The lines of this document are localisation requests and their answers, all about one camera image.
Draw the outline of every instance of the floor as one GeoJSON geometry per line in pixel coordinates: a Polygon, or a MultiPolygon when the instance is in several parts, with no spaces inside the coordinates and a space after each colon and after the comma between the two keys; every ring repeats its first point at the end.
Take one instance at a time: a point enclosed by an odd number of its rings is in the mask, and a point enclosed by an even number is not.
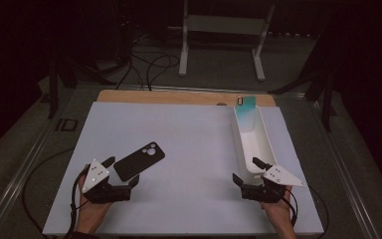
{"type": "MultiPolygon", "coordinates": [[[[108,87],[86,78],[80,78],[75,89],[65,89],[60,84],[60,107],[53,119],[47,119],[48,104],[36,102],[31,106],[0,140],[0,238],[41,237],[28,218],[23,201],[38,227],[43,227],[99,91],[147,90],[147,79],[151,81],[165,70],[153,80],[151,88],[154,91],[262,94],[294,81],[315,44],[314,40],[306,38],[268,37],[262,51],[267,79],[258,82],[251,44],[207,43],[201,41],[199,35],[193,37],[186,77],[178,76],[175,65],[174,57],[179,57],[181,47],[178,38],[162,43],[146,37],[133,48],[136,57],[132,58],[133,68],[129,74],[126,75],[128,67],[125,67],[106,77],[115,83],[122,81],[122,84],[108,87]],[[172,56],[163,57],[153,62],[154,65],[174,66],[149,68],[148,63],[140,60],[151,62],[162,56],[154,52],[172,56]],[[56,129],[59,119],[77,120],[79,125],[73,131],[60,131],[56,129]]],[[[110,66],[108,62],[99,63],[102,68],[110,66]]],[[[42,81],[41,86],[46,93],[48,80],[42,81]]],[[[374,159],[339,94],[333,95],[335,114],[330,119],[331,132],[327,132],[319,120],[319,103],[303,98],[307,87],[303,85],[275,96],[275,100],[284,114],[308,183],[320,195],[312,193],[323,227],[327,229],[322,238],[382,238],[382,178],[374,159]]]]}

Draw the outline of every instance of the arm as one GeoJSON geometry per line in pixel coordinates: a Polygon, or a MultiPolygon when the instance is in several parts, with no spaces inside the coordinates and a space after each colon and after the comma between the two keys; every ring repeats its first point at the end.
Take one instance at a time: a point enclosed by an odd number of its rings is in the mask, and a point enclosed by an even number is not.
{"type": "MultiPolygon", "coordinates": [[[[286,191],[285,199],[290,200],[290,193],[286,191]]],[[[260,205],[265,209],[269,220],[274,226],[276,232],[281,239],[295,239],[296,235],[293,231],[292,224],[290,223],[289,206],[280,200],[278,203],[260,202],[260,205]]]]}
{"type": "MultiPolygon", "coordinates": [[[[80,178],[79,188],[83,188],[85,180],[85,175],[80,178]]],[[[79,210],[76,232],[73,234],[72,238],[97,238],[92,235],[103,222],[103,219],[112,203],[93,204],[88,202],[80,190],[80,205],[81,207],[79,210]]]]}

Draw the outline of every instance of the black phone case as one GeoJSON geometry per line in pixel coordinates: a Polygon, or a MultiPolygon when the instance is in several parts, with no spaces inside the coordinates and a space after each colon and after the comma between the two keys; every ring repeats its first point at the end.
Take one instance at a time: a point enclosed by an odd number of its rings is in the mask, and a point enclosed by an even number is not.
{"type": "Polygon", "coordinates": [[[116,162],[113,165],[113,168],[122,181],[127,181],[149,166],[163,159],[164,156],[165,154],[162,149],[153,141],[116,162]]]}

